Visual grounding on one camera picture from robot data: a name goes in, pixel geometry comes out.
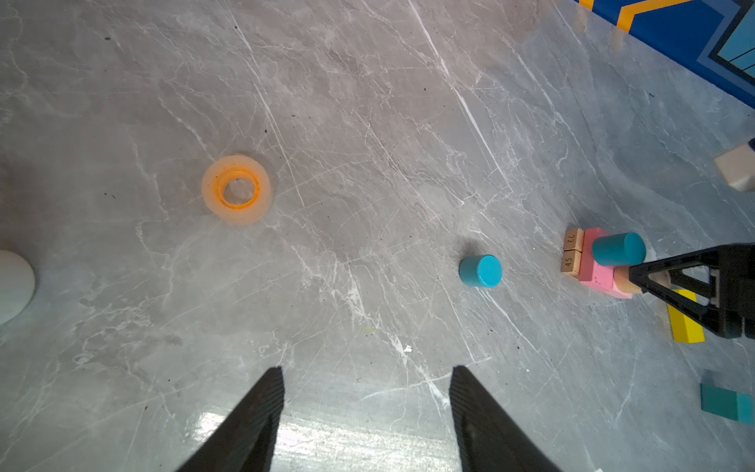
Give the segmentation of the large teal cylinder block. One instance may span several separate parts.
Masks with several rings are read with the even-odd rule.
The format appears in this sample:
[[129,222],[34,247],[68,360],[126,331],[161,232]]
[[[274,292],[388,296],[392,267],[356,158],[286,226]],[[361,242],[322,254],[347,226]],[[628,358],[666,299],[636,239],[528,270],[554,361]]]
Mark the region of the large teal cylinder block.
[[592,255],[602,267],[635,266],[644,263],[647,248],[639,234],[628,232],[597,238]]

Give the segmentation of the green cap white bottle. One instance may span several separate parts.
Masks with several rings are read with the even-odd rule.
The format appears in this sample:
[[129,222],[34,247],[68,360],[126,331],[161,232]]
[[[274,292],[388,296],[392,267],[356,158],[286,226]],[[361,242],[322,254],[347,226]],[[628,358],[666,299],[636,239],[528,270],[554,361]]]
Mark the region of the green cap white bottle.
[[28,306],[35,293],[33,268],[12,251],[1,251],[0,290],[0,324],[5,324]]

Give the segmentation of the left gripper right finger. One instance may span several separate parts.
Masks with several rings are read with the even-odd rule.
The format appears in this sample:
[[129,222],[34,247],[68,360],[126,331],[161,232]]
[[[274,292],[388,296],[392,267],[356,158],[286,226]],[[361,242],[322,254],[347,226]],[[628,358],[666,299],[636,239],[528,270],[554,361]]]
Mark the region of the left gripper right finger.
[[464,471],[556,471],[464,366],[452,370],[449,399]]

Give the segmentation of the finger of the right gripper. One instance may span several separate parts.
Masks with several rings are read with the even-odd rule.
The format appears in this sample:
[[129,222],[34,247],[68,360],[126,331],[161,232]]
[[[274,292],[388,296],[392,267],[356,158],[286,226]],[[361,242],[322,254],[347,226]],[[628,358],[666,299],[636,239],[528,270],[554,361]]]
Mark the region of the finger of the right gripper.
[[715,336],[754,337],[754,245],[721,245],[628,268],[631,283]]

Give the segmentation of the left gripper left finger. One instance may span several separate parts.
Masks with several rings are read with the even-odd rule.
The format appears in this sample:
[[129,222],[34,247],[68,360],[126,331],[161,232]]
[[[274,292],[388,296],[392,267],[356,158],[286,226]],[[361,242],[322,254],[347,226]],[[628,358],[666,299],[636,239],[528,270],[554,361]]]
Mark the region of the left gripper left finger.
[[268,369],[180,469],[269,472],[284,394],[281,367]]

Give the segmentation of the yellow wood block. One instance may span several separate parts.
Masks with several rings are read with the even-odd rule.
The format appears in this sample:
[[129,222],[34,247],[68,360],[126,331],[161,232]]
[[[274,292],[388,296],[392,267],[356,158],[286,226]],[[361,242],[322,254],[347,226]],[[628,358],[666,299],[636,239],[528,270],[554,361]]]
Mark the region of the yellow wood block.
[[675,342],[696,344],[703,343],[706,340],[703,326],[684,315],[677,308],[668,305],[668,315],[670,316],[672,337]]

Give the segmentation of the small teal cylinder block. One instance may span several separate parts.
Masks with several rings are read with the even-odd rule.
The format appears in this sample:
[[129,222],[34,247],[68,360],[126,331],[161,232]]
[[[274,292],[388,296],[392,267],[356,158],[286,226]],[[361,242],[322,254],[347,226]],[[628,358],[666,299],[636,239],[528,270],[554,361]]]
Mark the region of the small teal cylinder block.
[[495,288],[503,278],[503,267],[492,255],[469,256],[462,259],[458,269],[461,281],[471,287]]

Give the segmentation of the teal cube block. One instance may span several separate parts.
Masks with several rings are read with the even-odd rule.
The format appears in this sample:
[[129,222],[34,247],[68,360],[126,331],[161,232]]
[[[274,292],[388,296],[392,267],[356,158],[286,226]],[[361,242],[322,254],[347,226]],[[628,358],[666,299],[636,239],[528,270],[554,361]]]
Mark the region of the teal cube block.
[[700,385],[701,409],[745,425],[754,425],[754,400],[750,395],[722,389],[715,385]]

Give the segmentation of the dark pink wood block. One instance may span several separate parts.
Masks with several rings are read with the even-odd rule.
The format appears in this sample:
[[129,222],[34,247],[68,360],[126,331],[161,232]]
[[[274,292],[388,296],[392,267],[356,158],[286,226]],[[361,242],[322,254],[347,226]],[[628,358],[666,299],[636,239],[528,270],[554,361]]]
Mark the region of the dark pink wood block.
[[581,256],[580,272],[578,280],[588,288],[604,293],[617,299],[631,299],[632,293],[620,290],[615,284],[614,267],[599,265],[592,254],[593,243],[600,237],[608,236],[609,233],[602,228],[590,228],[585,231],[584,245]]

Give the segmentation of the orange tape roll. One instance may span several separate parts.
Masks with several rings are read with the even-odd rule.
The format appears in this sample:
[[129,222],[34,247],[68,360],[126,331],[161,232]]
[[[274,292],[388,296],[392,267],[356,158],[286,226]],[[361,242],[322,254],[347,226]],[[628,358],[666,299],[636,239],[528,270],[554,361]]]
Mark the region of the orange tape roll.
[[202,180],[206,206],[222,220],[250,225],[273,203],[273,185],[263,165],[245,155],[228,155],[212,163]]

